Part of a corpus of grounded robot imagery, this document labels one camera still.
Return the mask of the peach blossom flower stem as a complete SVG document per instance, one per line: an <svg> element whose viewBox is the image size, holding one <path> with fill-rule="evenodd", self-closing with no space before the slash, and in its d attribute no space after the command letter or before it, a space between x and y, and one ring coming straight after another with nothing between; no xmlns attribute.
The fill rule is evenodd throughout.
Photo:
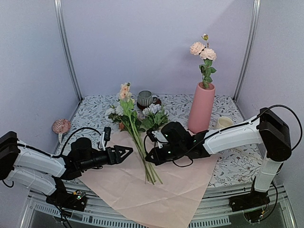
<svg viewBox="0 0 304 228"><path fill-rule="evenodd" d="M163 184L153 165L145 160L145 148L139 132L141 124L136 125L138 116L137 112L134 109L134 99L132 98L130 87L131 84L129 82L121 84L121 88L118 93L119 105L121 106L121 110L123 112L123 114L119 114L121 122L124 124L125 129L131 135L141 161L144 165L145 181L148 181L152 185L154 185L157 181L160 184Z"/></svg>

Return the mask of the pink wrapping paper sheet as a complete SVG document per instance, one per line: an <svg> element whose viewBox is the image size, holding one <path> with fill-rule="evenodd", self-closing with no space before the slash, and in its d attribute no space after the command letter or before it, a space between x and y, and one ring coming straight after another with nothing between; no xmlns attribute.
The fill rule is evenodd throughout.
<svg viewBox="0 0 304 228"><path fill-rule="evenodd" d="M127 132L111 135L109 146L132 147L121 164L88 170L80 180L114 210L151 228L186 228L211 180L219 155L167 162L155 170L163 184L145 181L137 148Z"/></svg>

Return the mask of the pink rose flower stem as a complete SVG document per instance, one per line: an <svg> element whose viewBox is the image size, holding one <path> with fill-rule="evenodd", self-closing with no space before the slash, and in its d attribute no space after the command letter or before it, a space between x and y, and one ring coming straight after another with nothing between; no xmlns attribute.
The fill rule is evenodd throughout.
<svg viewBox="0 0 304 228"><path fill-rule="evenodd" d="M217 54L209 46L208 34L203 34L201 38L205 43L202 43L200 41L194 42L190 46L190 53L192 55L199 56L200 59L203 61L203 63L199 65L199 69L202 74L201 87L204 89L210 89L211 83L213 82L211 75L216 73L217 71L212 66L213 61L217 59Z"/></svg>

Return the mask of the cream printed ribbon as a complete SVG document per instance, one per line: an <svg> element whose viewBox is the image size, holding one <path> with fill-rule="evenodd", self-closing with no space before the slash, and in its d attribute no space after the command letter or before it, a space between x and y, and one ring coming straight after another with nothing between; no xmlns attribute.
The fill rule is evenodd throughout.
<svg viewBox="0 0 304 228"><path fill-rule="evenodd" d="M260 166L263 158L256 146L241 146L219 153L218 162L228 162L235 166Z"/></svg>

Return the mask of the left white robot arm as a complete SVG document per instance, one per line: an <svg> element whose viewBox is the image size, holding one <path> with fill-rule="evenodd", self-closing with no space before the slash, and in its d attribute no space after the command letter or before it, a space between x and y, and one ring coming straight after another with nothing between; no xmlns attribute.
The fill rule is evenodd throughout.
<svg viewBox="0 0 304 228"><path fill-rule="evenodd" d="M131 147L119 145L96 150L90 139L81 137L71 143L68 155L54 156L21 144L16 132L10 131L0 138L0 179L19 182L67 206L71 197L59 188L57 179L70 181L86 170L120 164L132 152Z"/></svg>

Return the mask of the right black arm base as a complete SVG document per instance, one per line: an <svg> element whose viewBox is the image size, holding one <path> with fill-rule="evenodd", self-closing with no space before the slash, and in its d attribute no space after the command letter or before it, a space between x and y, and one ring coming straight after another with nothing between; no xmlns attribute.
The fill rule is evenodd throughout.
<svg viewBox="0 0 304 228"><path fill-rule="evenodd" d="M253 188L247 194L229 198L229 206L233 212L245 211L244 218L249 223L258 223L269 208L270 199L268 192L259 192Z"/></svg>

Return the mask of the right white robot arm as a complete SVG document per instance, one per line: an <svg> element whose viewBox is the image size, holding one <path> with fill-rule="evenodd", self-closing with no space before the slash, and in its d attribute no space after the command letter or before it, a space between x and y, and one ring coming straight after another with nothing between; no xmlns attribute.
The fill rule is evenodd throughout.
<svg viewBox="0 0 304 228"><path fill-rule="evenodd" d="M147 134L158 146L146 154L145 160L156 166L184 156L192 160L207 158L231 148L263 144L266 154L255 177L253 191L246 195L249 207L256 207L263 201L264 193L292 154L289 127L270 108L262 108L258 115L223 129L191 134L181 123L170 122L161 130L149 130Z"/></svg>

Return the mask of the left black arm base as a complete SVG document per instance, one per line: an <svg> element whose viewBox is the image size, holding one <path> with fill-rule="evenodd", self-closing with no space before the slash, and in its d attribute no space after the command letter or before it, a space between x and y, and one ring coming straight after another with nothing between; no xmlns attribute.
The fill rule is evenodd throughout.
<svg viewBox="0 0 304 228"><path fill-rule="evenodd" d="M54 177L55 191L46 196L46 203L57 206L58 208L71 209L83 212L86 207L87 197L84 191L76 190L68 193L63 181Z"/></svg>

